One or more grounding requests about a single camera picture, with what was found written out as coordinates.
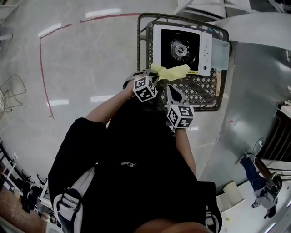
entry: white cube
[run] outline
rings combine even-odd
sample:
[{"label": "white cube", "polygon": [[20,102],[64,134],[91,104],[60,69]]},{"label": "white cube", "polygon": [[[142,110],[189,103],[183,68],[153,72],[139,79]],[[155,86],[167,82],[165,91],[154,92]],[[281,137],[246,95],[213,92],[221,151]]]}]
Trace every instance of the white cube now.
[{"label": "white cube", "polygon": [[158,91],[156,90],[155,86],[150,81],[150,78],[148,76],[135,79],[133,92],[136,94],[137,98],[139,98],[141,102],[155,98],[158,94]]},{"label": "white cube", "polygon": [[188,128],[194,118],[194,109],[191,106],[170,105],[167,118],[174,128]]}]

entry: jeans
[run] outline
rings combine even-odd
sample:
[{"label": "jeans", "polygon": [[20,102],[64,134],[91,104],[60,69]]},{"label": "jeans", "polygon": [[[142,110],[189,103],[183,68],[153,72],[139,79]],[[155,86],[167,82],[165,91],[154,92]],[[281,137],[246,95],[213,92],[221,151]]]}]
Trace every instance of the jeans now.
[{"label": "jeans", "polygon": [[254,191],[265,187],[266,180],[258,174],[258,172],[256,171],[256,167],[254,163],[252,162],[251,158],[249,157],[243,158],[241,160],[241,164],[246,171],[246,177],[251,183],[251,186],[253,187]]}]

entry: yellow cloth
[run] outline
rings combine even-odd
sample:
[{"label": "yellow cloth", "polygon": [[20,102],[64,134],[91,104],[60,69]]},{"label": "yellow cloth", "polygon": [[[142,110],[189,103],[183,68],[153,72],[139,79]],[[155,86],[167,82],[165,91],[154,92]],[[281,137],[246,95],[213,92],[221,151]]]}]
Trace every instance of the yellow cloth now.
[{"label": "yellow cloth", "polygon": [[190,71],[190,67],[185,64],[181,66],[176,66],[170,69],[166,69],[157,64],[151,64],[151,69],[158,72],[160,79],[167,79],[173,81],[180,78],[185,78],[186,74]]}]

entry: white floor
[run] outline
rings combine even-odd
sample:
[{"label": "white floor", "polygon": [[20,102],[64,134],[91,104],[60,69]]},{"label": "white floor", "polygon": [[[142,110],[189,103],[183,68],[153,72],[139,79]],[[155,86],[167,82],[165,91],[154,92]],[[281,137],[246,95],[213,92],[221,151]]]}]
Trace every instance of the white floor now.
[{"label": "white floor", "polygon": [[[136,70],[137,16],[133,14],[173,14],[176,7],[176,0],[21,0],[4,24],[13,38],[2,42],[0,83],[17,73],[27,93],[21,97],[23,106],[1,118],[0,137],[32,177],[47,177],[73,121],[116,94]],[[100,14],[126,15],[80,22]],[[45,36],[60,27],[65,28]],[[231,78],[227,86],[229,95]],[[227,95],[218,112],[197,113],[188,131],[198,176],[219,135]]]}]

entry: black shirt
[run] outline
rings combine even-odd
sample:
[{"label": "black shirt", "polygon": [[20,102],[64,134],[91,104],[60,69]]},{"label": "black shirt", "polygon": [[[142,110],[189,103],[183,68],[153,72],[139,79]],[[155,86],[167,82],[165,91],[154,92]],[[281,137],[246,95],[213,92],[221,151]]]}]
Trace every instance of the black shirt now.
[{"label": "black shirt", "polygon": [[85,118],[72,124],[49,173],[51,200],[93,166],[95,176],[82,198],[82,232],[130,233],[159,218],[205,225],[206,205],[221,228],[215,184],[197,181],[165,114],[143,111],[136,97],[108,129]]}]

